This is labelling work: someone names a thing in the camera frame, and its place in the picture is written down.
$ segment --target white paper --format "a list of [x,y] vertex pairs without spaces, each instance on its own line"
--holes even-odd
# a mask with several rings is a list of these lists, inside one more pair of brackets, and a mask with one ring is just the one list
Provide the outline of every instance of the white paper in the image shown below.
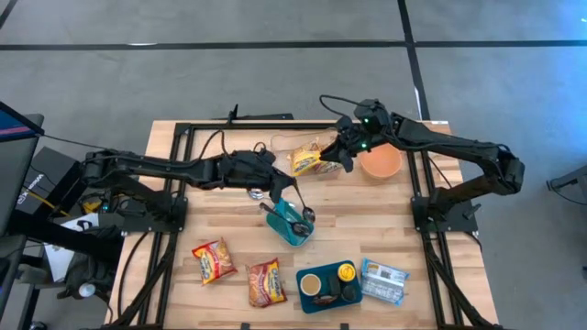
[[[81,232],[99,225],[98,214],[84,215],[61,225]],[[49,259],[53,281],[63,281],[65,279],[65,274],[67,274],[67,269],[70,266],[70,262],[72,262],[74,252],[63,247],[48,244],[45,245],[45,253]]]

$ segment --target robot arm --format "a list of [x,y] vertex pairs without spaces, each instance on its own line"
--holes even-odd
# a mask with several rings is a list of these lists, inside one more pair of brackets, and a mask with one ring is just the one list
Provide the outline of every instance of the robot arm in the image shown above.
[[296,185],[293,177],[272,166],[275,156],[266,149],[238,150],[208,159],[176,161],[139,156],[131,152],[90,152],[83,163],[83,179],[95,188],[116,185],[121,175],[174,179],[202,190],[261,189],[278,203],[282,190]]
[[389,114],[378,100],[360,102],[354,115],[359,124],[348,116],[337,121],[338,137],[322,151],[321,160],[342,163],[346,171],[352,171],[351,158],[359,152],[370,152],[372,148],[390,143],[400,150],[432,151],[479,165],[483,175],[451,189],[434,191],[430,206],[441,213],[446,213],[454,204],[486,193],[507,195],[518,193],[522,188],[525,166],[504,145],[432,132],[422,123],[396,113]]

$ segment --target blue tray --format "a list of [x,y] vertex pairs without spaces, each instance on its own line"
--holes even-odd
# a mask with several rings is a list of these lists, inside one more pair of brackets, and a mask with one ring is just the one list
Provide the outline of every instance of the blue tray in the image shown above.
[[310,273],[315,274],[320,279],[320,281],[322,281],[322,290],[320,290],[322,292],[328,284],[328,276],[330,276],[332,274],[338,274],[338,267],[340,265],[342,265],[343,263],[349,263],[353,267],[355,267],[355,264],[352,261],[345,260],[345,261],[340,261],[340,262],[336,262],[336,263],[325,265],[325,266],[314,267],[311,269],[302,269],[302,270],[299,270],[295,274],[295,280],[297,281],[297,290],[300,293],[300,302],[302,303],[302,310],[304,311],[304,313],[311,314],[311,313],[316,313],[316,312],[320,312],[320,311],[325,311],[325,310],[331,309],[331,308],[337,308],[337,307],[350,305],[353,303],[360,303],[360,301],[363,299],[363,294],[360,291],[359,272],[358,271],[357,271],[357,276],[355,276],[355,278],[352,281],[350,281],[348,283],[344,283],[342,281],[340,282],[340,289],[341,290],[344,289],[345,286],[347,286],[347,285],[352,285],[355,287],[355,289],[357,291],[357,299],[355,299],[353,302],[347,302],[347,301],[343,300],[341,297],[338,297],[338,299],[336,299],[335,301],[333,301],[332,303],[330,303],[328,305],[316,305],[316,304],[312,303],[312,300],[314,299],[314,297],[308,297],[302,292],[302,288],[300,287],[300,281],[302,280],[303,276],[305,276],[306,274],[310,274]]

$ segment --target monitor screen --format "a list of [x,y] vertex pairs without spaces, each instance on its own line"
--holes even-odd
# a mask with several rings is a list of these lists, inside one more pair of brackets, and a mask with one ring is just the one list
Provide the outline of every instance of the monitor screen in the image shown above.
[[43,133],[42,128],[0,102],[0,142],[33,138]]

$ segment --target snack bag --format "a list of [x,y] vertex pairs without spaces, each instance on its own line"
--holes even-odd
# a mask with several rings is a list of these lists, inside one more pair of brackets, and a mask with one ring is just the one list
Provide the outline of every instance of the snack bag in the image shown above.
[[192,250],[192,253],[194,257],[200,260],[202,285],[237,271],[230,260],[230,254],[224,238],[197,247]]
[[314,168],[320,162],[320,146],[318,140],[304,144],[300,148],[296,148],[288,156],[288,160],[292,163],[293,176],[300,176]]
[[274,303],[287,301],[285,290],[279,281],[279,262],[277,258],[253,267],[247,266],[249,273],[249,303],[253,307],[267,307]]
[[336,162],[320,160],[320,151],[328,147],[334,139],[332,138],[331,141],[324,146],[318,143],[319,139],[320,137],[317,137],[314,141],[306,143],[300,148],[296,148],[287,157],[292,163],[293,176],[324,174],[342,168],[342,165]]
[[400,306],[410,273],[364,258],[360,288],[363,294]]

